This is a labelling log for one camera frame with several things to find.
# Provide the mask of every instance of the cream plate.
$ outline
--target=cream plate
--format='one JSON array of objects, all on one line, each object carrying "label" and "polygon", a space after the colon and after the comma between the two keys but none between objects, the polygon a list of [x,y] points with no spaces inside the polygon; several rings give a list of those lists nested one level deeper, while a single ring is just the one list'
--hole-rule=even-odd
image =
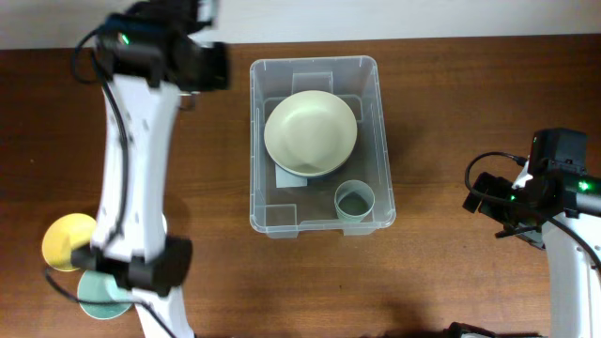
[{"label": "cream plate", "polygon": [[333,94],[310,90],[283,100],[265,124],[265,147],[292,174],[320,177],[341,166],[357,140],[357,121]]}]

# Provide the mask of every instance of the yellow plate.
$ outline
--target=yellow plate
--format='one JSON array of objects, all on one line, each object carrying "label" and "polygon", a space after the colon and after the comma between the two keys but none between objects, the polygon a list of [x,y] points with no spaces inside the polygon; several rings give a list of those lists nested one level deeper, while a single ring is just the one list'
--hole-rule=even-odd
[{"label": "yellow plate", "polygon": [[41,242],[41,254],[49,266],[60,271],[74,271],[77,268],[68,263],[71,250],[78,248],[92,238],[96,220],[79,213],[63,216],[50,225]]}]

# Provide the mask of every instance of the wooden table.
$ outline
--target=wooden table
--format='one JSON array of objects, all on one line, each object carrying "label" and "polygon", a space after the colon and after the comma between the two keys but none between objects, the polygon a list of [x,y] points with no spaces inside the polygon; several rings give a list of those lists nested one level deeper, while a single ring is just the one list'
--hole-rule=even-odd
[{"label": "wooden table", "polygon": [[[0,53],[0,336],[140,337],[136,313],[96,321],[42,277],[47,227],[96,214],[104,149],[100,89],[70,51]],[[259,58],[369,54],[379,67],[396,222],[367,237],[269,239],[249,225],[249,67]],[[232,46],[232,85],[203,94],[174,129],[165,214],[188,236],[190,324],[201,336],[360,337],[453,321],[549,334],[545,253],[461,207],[477,154],[526,155],[532,134],[589,134],[601,175],[601,36],[446,38]],[[504,160],[476,171],[514,177]],[[81,272],[56,273],[75,291]]]}]

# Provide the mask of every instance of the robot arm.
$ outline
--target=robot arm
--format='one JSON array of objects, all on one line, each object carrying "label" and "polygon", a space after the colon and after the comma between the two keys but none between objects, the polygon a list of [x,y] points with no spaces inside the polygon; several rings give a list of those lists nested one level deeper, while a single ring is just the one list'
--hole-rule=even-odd
[{"label": "robot arm", "polygon": [[[473,185],[480,195],[471,193],[464,204],[503,224],[497,238],[516,236],[547,251],[553,337],[601,338],[601,284],[593,262],[601,254],[601,181],[586,175],[585,154],[586,135],[580,132],[538,131],[515,182],[482,173]],[[522,207],[487,200],[482,193]]]},{"label": "robot arm", "polygon": [[180,92],[227,87],[225,46],[187,37],[210,25],[196,20],[198,6],[137,3],[97,29],[94,64],[107,107],[102,196],[97,230],[71,253],[71,264],[112,274],[131,291],[144,304],[136,309],[146,337],[194,337],[182,293],[192,242],[165,234],[162,202]]}]

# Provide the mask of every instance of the clear plastic bin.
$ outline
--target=clear plastic bin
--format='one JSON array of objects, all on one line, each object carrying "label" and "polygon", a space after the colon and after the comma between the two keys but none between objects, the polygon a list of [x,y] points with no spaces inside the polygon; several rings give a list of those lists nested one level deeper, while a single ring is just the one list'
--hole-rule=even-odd
[{"label": "clear plastic bin", "polygon": [[[276,171],[278,180],[289,174],[276,170],[265,148],[265,122],[280,102],[304,90],[327,91],[344,100],[357,118],[357,143],[347,162],[334,173],[309,178],[306,186],[277,188],[282,184],[276,185]],[[373,211],[360,223],[345,223],[336,216],[334,193],[350,179],[367,183],[376,196]],[[295,238],[300,231],[307,230],[343,230],[346,236],[368,235],[390,226],[395,218],[376,61],[369,56],[345,56],[254,62],[250,220],[254,230],[270,238]]]}]

